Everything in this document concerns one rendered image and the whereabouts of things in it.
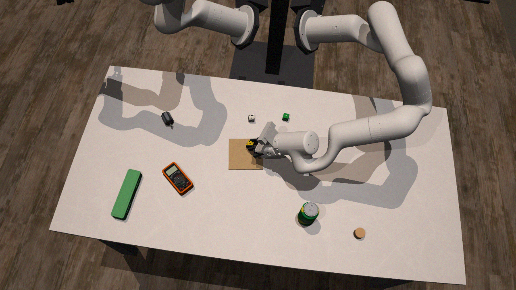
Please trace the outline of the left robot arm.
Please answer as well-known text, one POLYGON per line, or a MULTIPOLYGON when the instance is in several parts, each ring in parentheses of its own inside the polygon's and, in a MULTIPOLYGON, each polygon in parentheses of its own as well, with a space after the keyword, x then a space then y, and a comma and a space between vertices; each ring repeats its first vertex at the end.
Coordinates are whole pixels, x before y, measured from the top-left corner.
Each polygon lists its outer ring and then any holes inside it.
POLYGON ((367 11, 367 21, 355 14, 323 17, 308 10, 300 20, 299 35, 308 51, 324 43, 356 42, 384 54, 397 77, 402 106, 389 113, 333 124, 329 127, 327 151, 318 158, 312 157, 319 147, 314 131, 278 133, 272 121, 266 123, 257 141, 261 145, 269 142, 279 156, 289 155, 297 173, 324 170, 345 147, 408 137, 431 113, 433 95, 427 68, 408 44, 394 6, 386 1, 375 2, 367 11))

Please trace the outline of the orange multimeter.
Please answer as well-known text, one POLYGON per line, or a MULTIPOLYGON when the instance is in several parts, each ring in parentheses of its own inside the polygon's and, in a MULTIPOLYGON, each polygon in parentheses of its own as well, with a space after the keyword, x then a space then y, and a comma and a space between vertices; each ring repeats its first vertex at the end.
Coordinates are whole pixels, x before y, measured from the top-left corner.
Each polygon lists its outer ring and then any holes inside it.
POLYGON ((165 167, 162 172, 181 196, 194 187, 192 181, 175 162, 165 167))

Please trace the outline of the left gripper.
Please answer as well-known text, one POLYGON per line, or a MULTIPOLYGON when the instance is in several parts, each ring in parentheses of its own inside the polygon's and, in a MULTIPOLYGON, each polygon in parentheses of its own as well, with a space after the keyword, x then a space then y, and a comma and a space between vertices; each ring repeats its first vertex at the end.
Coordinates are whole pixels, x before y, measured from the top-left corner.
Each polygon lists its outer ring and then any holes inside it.
MULTIPOLYGON (((259 137, 258 137, 259 138, 259 137)), ((258 139, 257 138, 257 139, 258 139)), ((261 158, 268 158, 268 157, 275 157, 278 156, 278 151, 276 151, 273 146, 267 142, 265 145, 261 145, 257 139, 250 139, 254 143, 254 145, 247 145, 249 151, 253 151, 253 157, 261 157, 261 158)))

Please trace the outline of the green pencil case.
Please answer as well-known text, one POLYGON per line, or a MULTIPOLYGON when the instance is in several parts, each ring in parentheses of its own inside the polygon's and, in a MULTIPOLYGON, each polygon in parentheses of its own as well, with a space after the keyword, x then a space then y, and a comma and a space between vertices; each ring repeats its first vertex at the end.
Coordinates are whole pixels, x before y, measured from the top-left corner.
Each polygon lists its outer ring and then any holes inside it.
POLYGON ((139 186, 142 174, 140 171, 128 169, 123 184, 115 201, 111 216, 116 219, 127 219, 131 203, 134 200, 137 188, 139 186))

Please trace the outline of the green soda can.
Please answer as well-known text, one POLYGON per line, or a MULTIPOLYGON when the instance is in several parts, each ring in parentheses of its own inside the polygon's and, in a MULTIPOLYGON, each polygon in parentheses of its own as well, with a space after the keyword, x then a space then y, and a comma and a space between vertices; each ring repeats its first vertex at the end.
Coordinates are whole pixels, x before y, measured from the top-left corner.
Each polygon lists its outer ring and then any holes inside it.
POLYGON ((310 226, 319 215, 319 207, 313 202, 304 203, 298 214, 298 221, 304 226, 310 226))

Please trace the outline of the brown cylinder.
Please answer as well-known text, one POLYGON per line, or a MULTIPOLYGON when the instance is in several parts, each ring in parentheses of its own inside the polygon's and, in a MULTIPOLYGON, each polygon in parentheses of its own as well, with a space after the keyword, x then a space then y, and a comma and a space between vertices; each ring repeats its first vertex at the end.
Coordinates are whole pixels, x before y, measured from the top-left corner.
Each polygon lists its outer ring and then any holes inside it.
POLYGON ((356 230, 354 230, 354 237, 356 239, 361 239, 363 238, 365 235, 365 230, 363 228, 357 228, 356 230))

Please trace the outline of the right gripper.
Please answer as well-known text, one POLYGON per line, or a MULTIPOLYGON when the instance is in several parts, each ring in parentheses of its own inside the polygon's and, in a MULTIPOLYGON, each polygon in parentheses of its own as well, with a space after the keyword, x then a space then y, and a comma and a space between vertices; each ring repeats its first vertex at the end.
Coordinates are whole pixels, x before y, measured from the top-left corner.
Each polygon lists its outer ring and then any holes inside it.
POLYGON ((63 5, 65 2, 67 2, 67 3, 74 2, 74 0, 56 0, 56 1, 57 1, 57 5, 63 5))

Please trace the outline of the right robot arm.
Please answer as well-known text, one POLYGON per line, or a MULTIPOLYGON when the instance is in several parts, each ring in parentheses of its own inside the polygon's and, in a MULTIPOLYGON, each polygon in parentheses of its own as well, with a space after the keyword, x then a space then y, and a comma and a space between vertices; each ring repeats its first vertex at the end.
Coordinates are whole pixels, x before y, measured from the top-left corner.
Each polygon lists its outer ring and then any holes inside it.
POLYGON ((185 0, 139 1, 155 6, 154 25, 167 35, 195 26, 230 35, 235 45, 242 45, 253 29, 254 13, 248 5, 229 8, 207 0, 196 0, 184 14, 185 0))

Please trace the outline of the tan flat mat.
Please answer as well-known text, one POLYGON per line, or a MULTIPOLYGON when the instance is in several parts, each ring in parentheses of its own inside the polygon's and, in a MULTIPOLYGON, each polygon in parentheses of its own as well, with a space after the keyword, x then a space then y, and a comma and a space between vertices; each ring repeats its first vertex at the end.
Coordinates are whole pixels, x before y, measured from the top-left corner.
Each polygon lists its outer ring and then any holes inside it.
POLYGON ((229 170, 263 170, 263 158, 253 157, 246 144, 250 139, 229 139, 229 170))

